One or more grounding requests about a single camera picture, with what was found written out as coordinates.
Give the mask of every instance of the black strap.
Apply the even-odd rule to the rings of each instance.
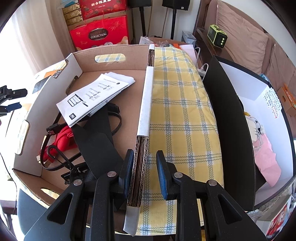
[[[118,108],[117,105],[115,105],[115,104],[113,104],[113,103],[108,103],[108,104],[106,105],[106,107],[104,108],[104,112],[106,112],[106,110],[107,110],[107,116],[109,116],[109,115],[116,116],[116,117],[119,118],[119,120],[120,120],[118,126],[117,126],[113,131],[110,130],[110,134],[108,135],[109,140],[110,140],[110,141],[112,142],[112,144],[113,144],[112,136],[115,135],[115,134],[118,132],[118,130],[120,129],[121,124],[122,124],[122,118],[121,118],[121,116],[120,116],[120,114],[119,114],[120,111],[119,111],[119,108]],[[99,111],[97,111],[97,112],[99,112],[100,115],[103,114],[102,111],[101,111],[101,109],[100,109]],[[46,136],[46,138],[45,138],[45,140],[44,140],[44,142],[43,142],[43,144],[42,144],[42,148],[41,148],[41,151],[40,151],[40,163],[41,163],[41,165],[43,166],[43,168],[46,169],[46,170],[48,170],[48,171],[56,171],[56,170],[59,170],[59,169],[61,169],[61,168],[63,168],[63,167],[66,167],[66,168],[69,169],[69,167],[70,167],[69,162],[72,163],[74,160],[76,160],[78,157],[81,156],[81,153],[79,152],[79,153],[75,154],[74,156],[72,156],[71,158],[67,159],[66,157],[63,157],[63,155],[60,154],[61,151],[60,151],[56,146],[51,145],[51,146],[49,146],[48,149],[47,149],[47,154],[48,154],[52,159],[57,160],[57,161],[60,162],[61,164],[59,164],[59,165],[57,165],[57,166],[55,166],[55,167],[50,167],[50,168],[49,168],[49,167],[46,167],[46,166],[44,165],[43,156],[44,156],[44,152],[45,152],[45,149],[46,149],[46,146],[47,146],[47,144],[48,144],[48,141],[49,141],[50,137],[51,137],[52,135],[56,135],[56,134],[58,134],[58,133],[59,133],[59,132],[60,132],[65,126],[67,126],[67,123],[66,123],[66,122],[63,123],[63,124],[58,124],[58,122],[59,122],[61,116],[62,116],[62,114],[59,112],[59,114],[57,115],[57,117],[56,117],[56,119],[54,120],[53,124],[52,124],[50,127],[48,127],[48,128],[46,129],[48,134],[47,134],[47,136]],[[105,118],[105,122],[104,122],[103,124],[100,123],[100,122],[98,122],[98,121],[97,121],[97,118],[89,117],[89,116],[85,116],[85,117],[83,117],[79,122],[82,122],[82,121],[85,121],[85,120],[88,120],[88,122],[85,124],[86,129],[89,129],[89,130],[95,130],[95,129],[97,129],[96,126],[97,126],[97,127],[99,126],[99,129],[100,129],[100,130],[103,129],[103,132],[105,132],[105,130],[108,129],[108,128],[110,129],[109,118],[108,118],[108,121],[107,121],[107,119]],[[61,162],[61,161],[58,160],[56,157],[50,155],[49,151],[50,151],[51,148],[56,149],[56,150],[58,151],[58,153],[62,156],[62,158],[65,160],[65,162]]]
[[[109,115],[119,117],[118,113],[108,111],[108,106],[104,106],[84,127],[79,125],[72,127],[76,144],[96,179],[110,170],[116,171],[115,167],[123,162],[113,145]],[[121,126],[121,117],[119,118],[120,123],[113,133],[116,133]]]

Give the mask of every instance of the red gift bag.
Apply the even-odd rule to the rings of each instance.
[[[83,19],[89,19],[111,12],[127,10],[127,0],[80,0]]]
[[[127,15],[96,20],[70,31],[77,50],[101,45],[128,44]]]

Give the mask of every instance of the instruction booklet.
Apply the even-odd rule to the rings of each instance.
[[[57,107],[72,127],[84,116],[103,107],[110,99],[120,93],[130,84],[101,74],[94,82],[71,93]]]

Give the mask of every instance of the white wall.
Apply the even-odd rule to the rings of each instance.
[[[223,0],[248,14],[261,25],[286,52],[296,66],[296,43],[280,19],[261,0]]]
[[[242,10],[258,22],[284,49],[288,57],[296,66],[296,43],[289,34],[288,30],[282,24],[280,19],[269,9],[261,0],[223,0],[234,7]],[[161,36],[166,8],[161,6],[162,0],[153,0],[152,17],[149,36]],[[191,0],[188,11],[177,10],[175,40],[180,41],[182,30],[193,31],[200,0]],[[148,22],[150,16],[150,7],[145,7],[146,34],[148,33]],[[133,9],[135,19],[136,40],[139,42],[142,35],[141,19],[139,9]],[[167,20],[164,29],[163,38],[170,38],[172,24],[172,9],[168,10]]]
[[[165,12],[167,9],[166,7],[161,6],[162,2],[163,2],[162,0],[153,0],[153,4],[152,4],[153,9],[152,9],[149,36],[151,35],[161,36],[162,30],[163,30],[163,23],[165,19]],[[200,0],[191,0],[188,11],[177,10],[175,37],[174,37],[175,40],[178,40],[178,41],[181,40],[182,30],[190,31],[190,32],[193,31],[199,5],[200,5]],[[150,7],[144,8],[146,34],[148,34],[150,10],[151,10]],[[142,36],[142,26],[141,26],[139,9],[134,8],[133,14],[134,14],[134,22],[135,22],[136,41],[139,42],[139,39]],[[173,17],[173,10],[169,8],[166,23],[165,23],[163,38],[170,39],[172,17]]]

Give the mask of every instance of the yellow plaid blanket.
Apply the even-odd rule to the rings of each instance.
[[[176,201],[165,201],[160,192],[158,150],[179,172],[223,185],[216,120],[196,67],[187,54],[173,47],[156,47],[154,66],[149,156],[137,235],[176,232]]]

